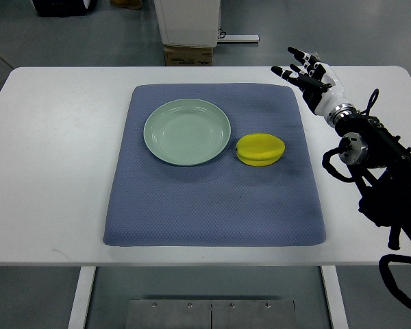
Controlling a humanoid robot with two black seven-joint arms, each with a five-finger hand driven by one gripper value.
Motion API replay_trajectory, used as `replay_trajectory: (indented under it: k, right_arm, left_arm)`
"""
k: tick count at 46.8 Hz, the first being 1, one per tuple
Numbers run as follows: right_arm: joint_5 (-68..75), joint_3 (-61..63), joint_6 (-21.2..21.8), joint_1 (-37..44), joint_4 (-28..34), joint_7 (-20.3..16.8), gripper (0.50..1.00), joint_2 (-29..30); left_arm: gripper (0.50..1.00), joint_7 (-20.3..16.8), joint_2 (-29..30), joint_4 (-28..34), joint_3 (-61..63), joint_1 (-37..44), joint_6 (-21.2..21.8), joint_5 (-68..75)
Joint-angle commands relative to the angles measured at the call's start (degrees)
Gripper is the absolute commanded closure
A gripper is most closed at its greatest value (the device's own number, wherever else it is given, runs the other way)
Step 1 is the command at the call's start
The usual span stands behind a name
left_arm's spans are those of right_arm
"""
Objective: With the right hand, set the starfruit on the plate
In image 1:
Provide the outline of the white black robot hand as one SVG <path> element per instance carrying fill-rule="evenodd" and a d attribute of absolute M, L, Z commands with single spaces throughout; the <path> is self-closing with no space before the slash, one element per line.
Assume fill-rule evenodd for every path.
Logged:
<path fill-rule="evenodd" d="M 302 92 L 303 100 L 313 114 L 332 122 L 341 110 L 356 111 L 345 97 L 342 83 L 328 64 L 293 47 L 289 47 L 288 52 L 293 54 L 294 59 L 301 65 L 292 64 L 289 69 L 272 66 L 271 71 Z"/>

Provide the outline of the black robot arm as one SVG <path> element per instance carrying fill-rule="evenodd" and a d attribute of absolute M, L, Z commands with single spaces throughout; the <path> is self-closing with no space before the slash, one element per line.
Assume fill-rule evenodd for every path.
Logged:
<path fill-rule="evenodd" d="M 402 232 L 411 242 L 411 148 L 401 145 L 399 136 L 370 115 L 378 95 L 374 90 L 362 112 L 340 105 L 332 124 L 341 140 L 323 155 L 322 165 L 336 179 L 358 187 L 359 212 L 376 226 L 390 228 L 388 247 L 396 251 Z M 411 264 L 411 256 L 387 254 L 379 260 L 386 288 L 411 310 L 411 299 L 398 288 L 390 271 L 391 262 Z"/>

